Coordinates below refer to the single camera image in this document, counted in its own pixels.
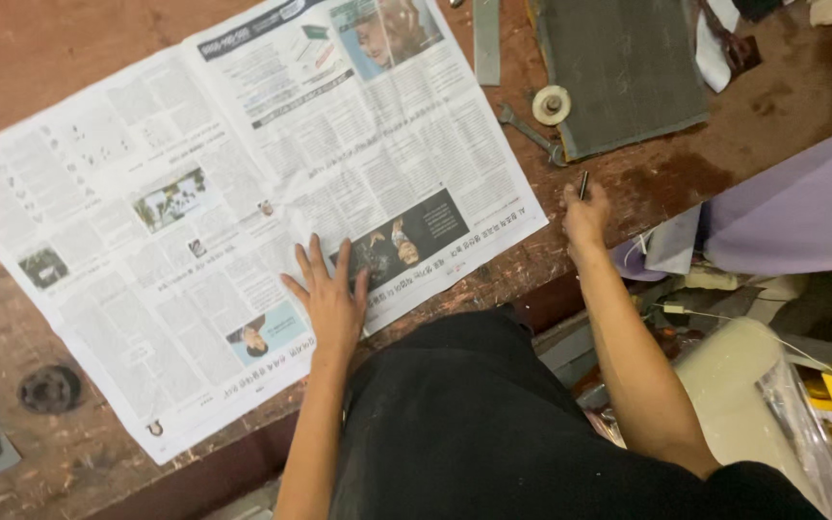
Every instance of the white cloth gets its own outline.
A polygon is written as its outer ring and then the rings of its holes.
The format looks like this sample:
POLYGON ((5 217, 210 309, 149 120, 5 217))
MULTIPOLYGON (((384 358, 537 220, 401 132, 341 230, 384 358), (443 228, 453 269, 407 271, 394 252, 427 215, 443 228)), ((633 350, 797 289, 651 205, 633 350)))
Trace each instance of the white cloth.
MULTIPOLYGON (((721 20, 725 29, 733 32, 737 29, 737 20, 741 13, 734 6, 733 0, 708 0, 708 5, 721 20)), ((695 62, 708 86, 715 92, 721 92, 730 83, 730 67, 724 58, 721 41, 712 34, 704 12, 699 13, 695 27, 695 62)))

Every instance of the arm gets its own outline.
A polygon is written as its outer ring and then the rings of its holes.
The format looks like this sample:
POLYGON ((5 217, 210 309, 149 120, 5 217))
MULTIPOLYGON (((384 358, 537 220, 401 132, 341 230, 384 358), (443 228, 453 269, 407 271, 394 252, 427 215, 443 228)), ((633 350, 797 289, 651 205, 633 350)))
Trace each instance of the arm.
POLYGON ((721 466, 705 442, 686 390, 641 322, 609 258, 603 236, 610 213, 605 190, 591 200, 564 190, 564 230, 580 272, 602 377, 618 427, 632 452, 680 465, 701 479, 721 466))
POLYGON ((276 516, 278 520, 325 519, 336 478, 346 372, 362 336, 368 276, 365 270, 358 274, 353 301, 349 295, 348 239, 339 250, 335 278, 326 271, 319 237, 311 236, 311 260, 300 244, 294 249, 309 291, 288 275, 281 275, 281 279, 307 309, 317 345, 278 491, 276 516))

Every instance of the pen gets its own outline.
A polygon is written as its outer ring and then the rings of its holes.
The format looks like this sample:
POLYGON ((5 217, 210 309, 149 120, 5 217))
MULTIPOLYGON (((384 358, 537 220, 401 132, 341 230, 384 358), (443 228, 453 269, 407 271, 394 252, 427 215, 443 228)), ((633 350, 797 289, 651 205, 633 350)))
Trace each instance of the pen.
POLYGON ((580 200, 586 196, 586 180, 589 179, 589 171, 584 170, 584 181, 580 183, 580 200))

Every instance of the right hand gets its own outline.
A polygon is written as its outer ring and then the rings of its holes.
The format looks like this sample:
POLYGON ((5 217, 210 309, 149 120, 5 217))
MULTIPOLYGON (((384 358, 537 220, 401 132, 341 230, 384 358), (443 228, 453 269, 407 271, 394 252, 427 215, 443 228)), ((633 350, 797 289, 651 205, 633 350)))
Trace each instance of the right hand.
POLYGON ((567 252, 575 264, 580 264, 587 254, 606 251, 606 223, 612 213, 606 189, 598 182, 591 182, 586 195, 587 200, 581 201, 572 184, 564 186, 561 204, 567 207, 564 233, 571 241, 567 252))

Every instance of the wrench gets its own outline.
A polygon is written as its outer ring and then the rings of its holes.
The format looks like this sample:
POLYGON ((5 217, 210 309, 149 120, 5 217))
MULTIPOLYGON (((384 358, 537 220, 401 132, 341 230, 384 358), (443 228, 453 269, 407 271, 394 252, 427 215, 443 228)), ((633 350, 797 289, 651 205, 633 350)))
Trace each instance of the wrench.
POLYGON ((561 168, 567 166, 567 161, 564 160, 564 146, 562 144, 551 143, 545 138, 545 136, 534 131, 534 129, 528 126, 525 121, 516 117, 516 113, 513 112, 512 106, 510 106, 509 103, 500 103, 499 107, 503 109, 503 111, 500 112, 499 116, 496 118, 496 120, 499 121, 499 124, 515 126, 520 132, 525 134, 525 137, 531 139, 535 142, 535 144, 547 150, 552 163, 561 168))

